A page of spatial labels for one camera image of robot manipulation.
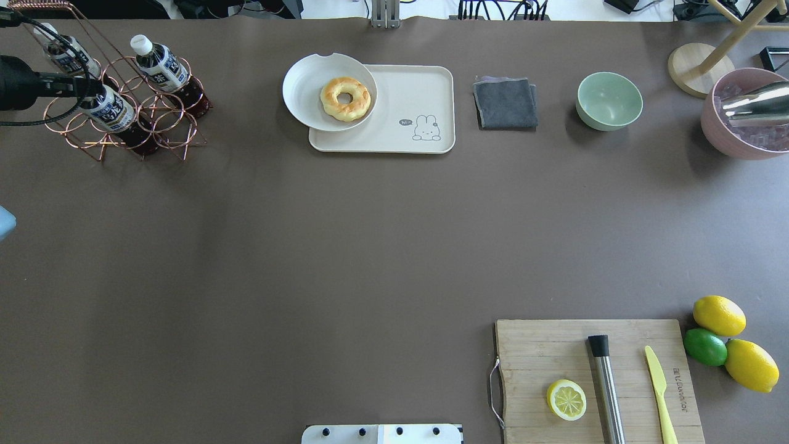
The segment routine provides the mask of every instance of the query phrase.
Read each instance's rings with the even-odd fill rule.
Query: cutting board
[[[644,346],[657,354],[666,375],[665,399],[677,439],[704,444],[682,333],[675,319],[498,320],[505,444],[534,442],[604,444],[604,410],[595,391],[596,368],[586,338],[607,334],[619,410],[628,444],[661,444],[660,420]],[[556,379],[570,379],[586,393],[586,414],[565,421],[545,395]]]

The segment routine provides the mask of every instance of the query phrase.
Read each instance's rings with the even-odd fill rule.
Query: gray table
[[[0,129],[0,441],[299,442],[314,423],[454,422],[498,442],[486,378],[498,318],[678,318],[736,300],[743,338],[789,369],[789,156],[719,154],[670,51],[728,26],[341,21],[102,22],[192,62],[216,108],[185,163],[98,164],[43,128]],[[61,32],[75,32],[60,23]],[[45,70],[20,29],[0,53]],[[754,33],[731,57],[781,46]],[[458,142],[442,156],[326,154],[285,108],[299,58],[446,66]],[[600,133],[578,82],[645,98]],[[482,131],[476,75],[528,76],[536,131]],[[4,113],[21,119],[25,113]],[[751,392],[691,361],[707,442],[783,442],[789,385]]]

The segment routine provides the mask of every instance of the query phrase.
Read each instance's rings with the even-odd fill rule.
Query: yellow lemon
[[[745,313],[723,296],[705,296],[693,305],[693,319],[718,336],[737,336],[745,329]]]
[[[579,420],[586,413],[584,390],[569,379],[560,379],[551,384],[546,400],[551,411],[563,420]]]
[[[776,361],[762,347],[750,341],[732,339],[726,343],[724,366],[732,378],[757,392],[770,393],[778,382]]]

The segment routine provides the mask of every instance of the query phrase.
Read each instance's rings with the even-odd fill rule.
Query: cutting board handle
[[[493,368],[491,369],[490,374],[488,375],[488,403],[491,405],[491,410],[495,415],[495,418],[499,420],[499,427],[501,430],[504,430],[504,420],[502,419],[501,415],[495,410],[495,405],[493,405],[493,374],[496,370],[499,369],[499,365],[501,364],[501,359],[498,356],[495,358],[495,362],[493,363]]]

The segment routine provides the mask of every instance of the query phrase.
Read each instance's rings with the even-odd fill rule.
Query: bagel
[[[350,103],[337,101],[337,97],[344,92],[350,94]],[[326,114],[343,122],[361,119],[372,103],[370,91],[353,77],[331,79],[320,91],[320,101]]]

